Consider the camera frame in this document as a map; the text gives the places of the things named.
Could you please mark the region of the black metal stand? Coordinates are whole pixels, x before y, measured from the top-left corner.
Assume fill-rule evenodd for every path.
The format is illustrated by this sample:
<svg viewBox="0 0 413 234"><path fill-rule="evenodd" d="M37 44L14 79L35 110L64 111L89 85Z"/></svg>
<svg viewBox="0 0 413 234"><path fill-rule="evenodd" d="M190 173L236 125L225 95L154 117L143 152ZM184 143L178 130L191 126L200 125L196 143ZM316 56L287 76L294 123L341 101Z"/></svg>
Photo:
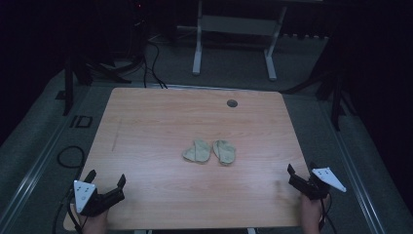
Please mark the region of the black metal stand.
<svg viewBox="0 0 413 234"><path fill-rule="evenodd" d="M317 100L327 100L329 97L332 97L330 122L334 130L339 132L339 116L343 110L341 102L344 101L346 104L349 104L343 97L346 75L347 71L345 69L323 71L320 74L313 72L306 81L292 88L281 90L281 94L293 95L316 83L320 83L316 91L316 98Z"/></svg>
<svg viewBox="0 0 413 234"><path fill-rule="evenodd" d="M63 116L67 116L74 104L74 82L73 75L81 84L89 86L93 79L90 70L95 70L104 77L118 83L129 84L131 81L120 76L121 73L130 71L140 65L140 62L132 62L128 65L114 69L109 69L102 64L93 61L84 55L69 57L64 64L64 111Z"/></svg>

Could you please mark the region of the metal floor rail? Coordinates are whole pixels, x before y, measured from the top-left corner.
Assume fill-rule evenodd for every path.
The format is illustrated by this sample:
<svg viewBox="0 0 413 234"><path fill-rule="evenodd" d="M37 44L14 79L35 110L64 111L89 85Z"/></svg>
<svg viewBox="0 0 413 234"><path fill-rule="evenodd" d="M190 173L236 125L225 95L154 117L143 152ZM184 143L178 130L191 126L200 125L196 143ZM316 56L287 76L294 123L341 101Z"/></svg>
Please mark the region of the metal floor rail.
<svg viewBox="0 0 413 234"><path fill-rule="evenodd" d="M336 130L330 120L331 106L329 105L329 103L322 101L319 104L319 107L338 145L343 168L346 171L351 187L357 198L358 205L363 213L364 219L369 227L370 232L372 234L387 234L380 218L378 217L371 197L360 177L360 174L357 171L356 165L351 157L351 153L341 135L341 132Z"/></svg>
<svg viewBox="0 0 413 234"><path fill-rule="evenodd" d="M47 164L52 158L52 153L56 148L56 144L64 131L64 128L70 122L71 114L64 115L59 121L55 130L48 138L48 141L33 166L26 173L21 181L17 191L11 199L11 202L6 207L0 218L0 234L9 234L12 226L16 222L17 217L25 206L32 191L36 187L40 177L45 171Z"/></svg>

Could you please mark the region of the person's left hand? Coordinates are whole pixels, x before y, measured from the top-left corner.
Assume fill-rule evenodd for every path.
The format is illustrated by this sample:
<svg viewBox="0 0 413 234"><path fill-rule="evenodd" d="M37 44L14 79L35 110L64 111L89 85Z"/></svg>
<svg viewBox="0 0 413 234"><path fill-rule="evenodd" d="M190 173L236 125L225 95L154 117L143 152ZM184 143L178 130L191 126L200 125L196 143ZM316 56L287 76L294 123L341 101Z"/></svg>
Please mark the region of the person's left hand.
<svg viewBox="0 0 413 234"><path fill-rule="evenodd" d="M97 216L79 216L83 234L106 234L108 225L108 211Z"/></svg>

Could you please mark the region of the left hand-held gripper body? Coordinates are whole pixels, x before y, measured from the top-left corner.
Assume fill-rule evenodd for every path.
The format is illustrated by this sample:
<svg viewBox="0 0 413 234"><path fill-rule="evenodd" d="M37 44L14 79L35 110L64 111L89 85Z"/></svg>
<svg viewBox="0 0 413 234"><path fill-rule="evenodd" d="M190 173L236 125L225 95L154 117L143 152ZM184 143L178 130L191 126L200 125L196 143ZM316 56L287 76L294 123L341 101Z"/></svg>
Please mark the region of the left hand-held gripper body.
<svg viewBox="0 0 413 234"><path fill-rule="evenodd" d="M75 180L73 186L76 212L79 215L100 215L125 199L123 190L119 191L117 187L105 194L98 194L92 183Z"/></svg>

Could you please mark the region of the dark equipment rack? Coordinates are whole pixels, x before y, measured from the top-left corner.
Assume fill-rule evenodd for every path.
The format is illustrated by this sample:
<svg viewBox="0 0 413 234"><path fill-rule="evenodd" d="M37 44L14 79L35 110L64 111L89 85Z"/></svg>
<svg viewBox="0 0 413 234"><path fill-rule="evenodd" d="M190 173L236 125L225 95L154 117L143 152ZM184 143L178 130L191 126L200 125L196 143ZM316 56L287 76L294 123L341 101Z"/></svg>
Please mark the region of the dark equipment rack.
<svg viewBox="0 0 413 234"><path fill-rule="evenodd" d="M142 62L145 57L148 34L150 31L150 6L148 0L129 0L131 7L131 31L133 62Z"/></svg>

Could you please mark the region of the person's right hand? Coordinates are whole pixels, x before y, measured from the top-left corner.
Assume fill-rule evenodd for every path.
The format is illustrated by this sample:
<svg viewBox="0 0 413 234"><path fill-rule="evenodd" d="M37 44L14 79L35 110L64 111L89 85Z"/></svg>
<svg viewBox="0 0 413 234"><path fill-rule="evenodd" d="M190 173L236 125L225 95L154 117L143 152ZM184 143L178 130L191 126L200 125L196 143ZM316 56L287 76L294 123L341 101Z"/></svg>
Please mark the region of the person's right hand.
<svg viewBox="0 0 413 234"><path fill-rule="evenodd" d="M300 223L304 234L320 234L319 223L322 208L330 202L330 196L321 200L310 200L305 194L300 196Z"/></svg>

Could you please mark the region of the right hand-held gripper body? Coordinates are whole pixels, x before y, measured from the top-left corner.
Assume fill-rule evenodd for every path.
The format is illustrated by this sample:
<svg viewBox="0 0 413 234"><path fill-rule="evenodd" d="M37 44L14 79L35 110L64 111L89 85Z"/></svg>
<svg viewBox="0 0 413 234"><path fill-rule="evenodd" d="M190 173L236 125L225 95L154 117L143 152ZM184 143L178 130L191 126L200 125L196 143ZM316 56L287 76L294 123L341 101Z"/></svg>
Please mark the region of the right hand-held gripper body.
<svg viewBox="0 0 413 234"><path fill-rule="evenodd" d="M341 192L346 192L346 186L329 168L318 168L318 174L311 173L308 179L299 175L290 177L288 183L295 189L305 194L310 200L324 199L329 193L330 187Z"/></svg>

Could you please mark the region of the white desk frame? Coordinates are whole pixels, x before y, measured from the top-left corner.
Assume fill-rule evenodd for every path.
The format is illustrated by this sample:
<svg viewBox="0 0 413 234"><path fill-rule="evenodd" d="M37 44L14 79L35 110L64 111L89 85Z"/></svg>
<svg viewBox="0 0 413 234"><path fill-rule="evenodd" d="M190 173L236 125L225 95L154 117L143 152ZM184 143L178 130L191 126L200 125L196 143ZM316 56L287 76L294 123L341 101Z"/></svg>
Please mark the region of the white desk frame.
<svg viewBox="0 0 413 234"><path fill-rule="evenodd" d="M277 17L275 19L241 18L218 15L207 15L204 12L204 4L207 0L195 0L197 2L196 46L193 58L192 74L200 75L203 61L203 33L218 32L225 34L265 36L271 39L270 44L263 50L268 79L276 81L277 71L273 59L278 38L291 4L318 4L322 0L271 0L276 5Z"/></svg>

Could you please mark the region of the beige sock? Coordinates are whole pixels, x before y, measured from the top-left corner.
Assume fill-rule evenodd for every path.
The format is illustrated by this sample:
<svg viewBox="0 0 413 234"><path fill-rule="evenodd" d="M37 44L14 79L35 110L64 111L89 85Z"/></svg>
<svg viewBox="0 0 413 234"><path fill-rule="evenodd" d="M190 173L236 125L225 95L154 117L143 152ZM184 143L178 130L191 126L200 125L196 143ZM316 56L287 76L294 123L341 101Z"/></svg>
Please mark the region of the beige sock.
<svg viewBox="0 0 413 234"><path fill-rule="evenodd" d="M227 140L216 140L213 143L213 152L222 165L230 165L236 159L236 148Z"/></svg>
<svg viewBox="0 0 413 234"><path fill-rule="evenodd" d="M182 152L185 160L195 163L205 163L210 157L210 146L202 139L194 139L193 145Z"/></svg>

